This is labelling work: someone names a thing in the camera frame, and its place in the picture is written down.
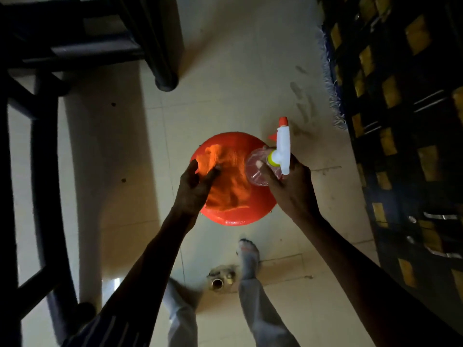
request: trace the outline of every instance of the foot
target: foot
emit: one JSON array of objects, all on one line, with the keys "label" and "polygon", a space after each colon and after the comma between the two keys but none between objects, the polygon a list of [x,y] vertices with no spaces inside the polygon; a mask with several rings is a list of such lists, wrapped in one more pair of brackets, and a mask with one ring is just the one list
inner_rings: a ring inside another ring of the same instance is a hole
[{"label": "foot", "polygon": [[237,254],[243,268],[242,280],[255,278],[259,266],[259,250],[256,245],[247,239],[241,239]]},{"label": "foot", "polygon": [[163,304],[167,308],[170,316],[175,315],[175,313],[180,309],[194,310],[193,307],[186,303],[180,296],[176,288],[176,282],[172,278],[169,278],[167,281]]}]

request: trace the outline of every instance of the white tiled floor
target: white tiled floor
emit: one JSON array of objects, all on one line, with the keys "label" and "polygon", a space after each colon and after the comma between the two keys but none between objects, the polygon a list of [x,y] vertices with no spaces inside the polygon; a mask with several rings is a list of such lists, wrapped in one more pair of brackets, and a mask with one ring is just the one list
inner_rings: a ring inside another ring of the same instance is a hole
[{"label": "white tiled floor", "polygon": [[[101,280],[125,275],[157,233],[179,177],[203,141],[243,131],[269,142],[280,116],[290,120],[294,154],[313,170],[323,215],[377,261],[349,136],[332,126],[315,0],[177,4],[185,52],[174,91],[158,91],[144,61],[64,75],[73,89],[60,100],[61,199],[80,299],[99,304]],[[31,85],[28,78],[22,82]],[[38,270],[29,123],[14,110],[9,119],[23,282]],[[243,236],[258,245],[265,290],[302,346],[373,345],[333,274],[278,207],[243,227],[200,216],[172,275],[202,288],[211,268],[237,264],[235,246]],[[198,326],[200,346],[254,345],[236,293],[207,292]],[[53,345],[45,302],[23,327],[25,346]],[[168,327],[161,309],[153,346],[166,345]]]}]

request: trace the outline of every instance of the trigger sprayer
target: trigger sprayer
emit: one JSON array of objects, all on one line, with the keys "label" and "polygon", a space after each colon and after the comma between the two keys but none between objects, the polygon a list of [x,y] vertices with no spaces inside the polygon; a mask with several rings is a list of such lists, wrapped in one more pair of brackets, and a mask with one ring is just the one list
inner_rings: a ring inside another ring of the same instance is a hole
[{"label": "trigger sprayer", "polygon": [[278,179],[282,175],[289,174],[289,161],[291,160],[291,139],[289,135],[288,119],[280,117],[279,127],[276,134],[269,136],[276,140],[276,150],[269,148],[258,148],[249,155],[246,160],[246,176],[254,185],[267,186],[268,183],[256,166],[258,160],[265,161]]}]

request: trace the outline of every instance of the grey pants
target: grey pants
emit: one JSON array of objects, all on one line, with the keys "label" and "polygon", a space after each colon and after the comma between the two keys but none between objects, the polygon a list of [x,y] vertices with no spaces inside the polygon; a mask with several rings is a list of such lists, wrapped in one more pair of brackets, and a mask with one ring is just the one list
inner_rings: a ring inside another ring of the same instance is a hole
[{"label": "grey pants", "polygon": [[[299,347],[257,279],[239,285],[241,308],[257,347]],[[170,317],[169,347],[198,346],[198,327],[192,308],[182,308]]]}]

